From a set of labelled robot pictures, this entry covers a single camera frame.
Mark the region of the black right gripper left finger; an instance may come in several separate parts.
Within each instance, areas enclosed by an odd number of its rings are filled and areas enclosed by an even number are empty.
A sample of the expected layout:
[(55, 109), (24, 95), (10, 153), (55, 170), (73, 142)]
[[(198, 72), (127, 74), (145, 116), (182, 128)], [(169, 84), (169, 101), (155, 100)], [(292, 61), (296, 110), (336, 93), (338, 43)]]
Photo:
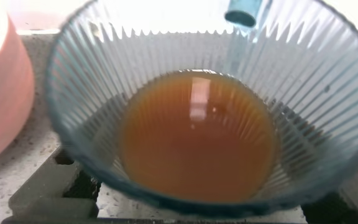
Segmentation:
[(9, 199), (13, 217), (96, 218), (101, 183), (58, 147)]

